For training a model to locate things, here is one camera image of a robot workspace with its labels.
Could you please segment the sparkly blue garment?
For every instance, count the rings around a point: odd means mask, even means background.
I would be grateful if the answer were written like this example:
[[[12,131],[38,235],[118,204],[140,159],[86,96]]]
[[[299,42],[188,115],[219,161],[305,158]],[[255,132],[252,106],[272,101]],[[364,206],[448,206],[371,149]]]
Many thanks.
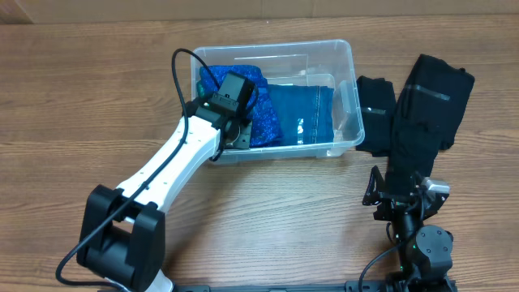
[[[253,94],[252,100],[247,107],[255,106],[249,114],[252,120],[251,129],[251,148],[276,147],[281,145],[283,133],[280,120],[274,109],[272,99],[268,94],[268,81],[263,77],[261,70],[252,65],[233,65],[233,66],[209,66],[210,71],[219,84],[223,83],[224,78],[229,72],[234,72],[255,83],[258,88],[257,97]]]

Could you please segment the blue denim jeans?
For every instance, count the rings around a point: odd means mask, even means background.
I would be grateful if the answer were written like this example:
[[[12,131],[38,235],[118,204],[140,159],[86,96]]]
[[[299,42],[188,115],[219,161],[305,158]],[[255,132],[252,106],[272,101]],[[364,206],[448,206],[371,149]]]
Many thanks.
[[[269,85],[268,93],[281,125],[280,145],[333,142],[332,88]]]

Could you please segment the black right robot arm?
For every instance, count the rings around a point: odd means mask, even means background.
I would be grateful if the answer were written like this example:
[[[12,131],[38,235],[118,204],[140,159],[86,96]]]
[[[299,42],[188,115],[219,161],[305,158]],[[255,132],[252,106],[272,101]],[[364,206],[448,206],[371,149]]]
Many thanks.
[[[356,284],[358,291],[456,291],[448,278],[453,266],[453,235],[425,220],[436,215],[447,200],[450,186],[440,180],[416,173],[400,193],[386,182],[374,166],[362,204],[376,206],[373,217],[385,221],[386,235],[392,247],[371,260],[361,271]],[[384,280],[367,284],[368,270],[393,252],[398,254],[400,270]]]

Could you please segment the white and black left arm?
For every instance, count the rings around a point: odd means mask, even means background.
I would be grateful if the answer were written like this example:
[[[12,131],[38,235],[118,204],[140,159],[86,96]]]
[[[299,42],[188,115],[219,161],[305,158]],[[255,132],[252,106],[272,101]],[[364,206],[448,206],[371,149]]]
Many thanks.
[[[228,73],[217,91],[187,102],[175,132],[137,173],[115,189],[95,187],[84,210],[77,262],[120,291],[171,291],[161,271],[167,212],[205,161],[241,141],[256,92],[252,81]]]

